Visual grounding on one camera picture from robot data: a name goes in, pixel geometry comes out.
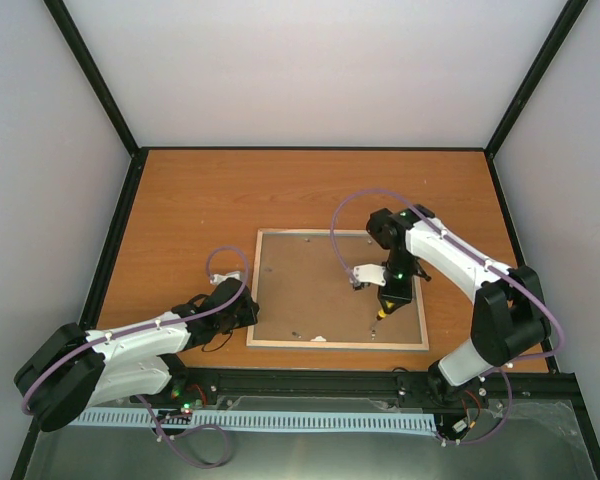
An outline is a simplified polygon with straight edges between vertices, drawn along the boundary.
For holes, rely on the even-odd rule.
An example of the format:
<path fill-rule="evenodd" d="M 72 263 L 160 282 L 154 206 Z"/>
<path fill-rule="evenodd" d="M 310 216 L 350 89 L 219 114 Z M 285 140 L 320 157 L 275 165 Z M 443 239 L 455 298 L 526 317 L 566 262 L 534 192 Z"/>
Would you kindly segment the yellow handled screwdriver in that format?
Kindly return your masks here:
<path fill-rule="evenodd" d="M 382 309 L 380 309 L 377 312 L 375 320 L 370 327 L 370 335 L 372 338 L 374 338 L 377 335 L 377 330 L 378 330 L 381 322 L 386 318 L 386 316 L 387 316 L 387 313 Z"/>

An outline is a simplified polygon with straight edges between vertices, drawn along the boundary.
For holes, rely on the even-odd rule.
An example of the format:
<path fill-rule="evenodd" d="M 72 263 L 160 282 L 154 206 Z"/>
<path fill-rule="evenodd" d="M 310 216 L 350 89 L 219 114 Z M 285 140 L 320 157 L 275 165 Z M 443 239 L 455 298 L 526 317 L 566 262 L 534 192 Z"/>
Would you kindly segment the blue wooden picture frame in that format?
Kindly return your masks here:
<path fill-rule="evenodd" d="M 363 230 L 261 229 L 252 295 L 260 307 L 249 347 L 423 352 L 429 341 L 421 286 L 378 321 L 376 285 L 352 287 L 341 261 L 365 273 L 387 257 Z"/>

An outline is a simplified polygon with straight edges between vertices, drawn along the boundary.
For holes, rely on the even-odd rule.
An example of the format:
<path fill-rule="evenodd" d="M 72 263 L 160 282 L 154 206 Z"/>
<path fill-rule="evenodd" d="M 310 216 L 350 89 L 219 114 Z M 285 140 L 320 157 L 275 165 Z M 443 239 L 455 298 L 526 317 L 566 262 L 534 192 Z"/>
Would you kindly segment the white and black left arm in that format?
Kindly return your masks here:
<path fill-rule="evenodd" d="M 86 409 L 135 395 L 181 400 L 188 390 L 179 353 L 256 324 L 259 306 L 237 278 L 224 278 L 161 315 L 126 327 L 59 327 L 14 377 L 26 414 L 43 432 L 59 430 Z"/>

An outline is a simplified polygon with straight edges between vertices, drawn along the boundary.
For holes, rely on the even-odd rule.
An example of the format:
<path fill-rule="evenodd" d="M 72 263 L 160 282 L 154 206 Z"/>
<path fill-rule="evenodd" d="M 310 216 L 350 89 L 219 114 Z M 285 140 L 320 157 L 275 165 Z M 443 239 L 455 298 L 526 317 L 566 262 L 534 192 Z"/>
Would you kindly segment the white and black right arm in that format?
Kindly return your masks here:
<path fill-rule="evenodd" d="M 543 293 L 537 273 L 483 255 L 425 207 L 378 210 L 370 215 L 366 231 L 388 253 L 386 261 L 372 266 L 371 277 L 362 277 L 360 267 L 354 270 L 356 284 L 378 288 L 378 321 L 412 302 L 415 278 L 430 278 L 422 261 L 458 287 L 473 306 L 468 339 L 428 369 L 428 387 L 435 402 L 450 402 L 477 377 L 550 336 L 551 322 L 541 309 Z"/>

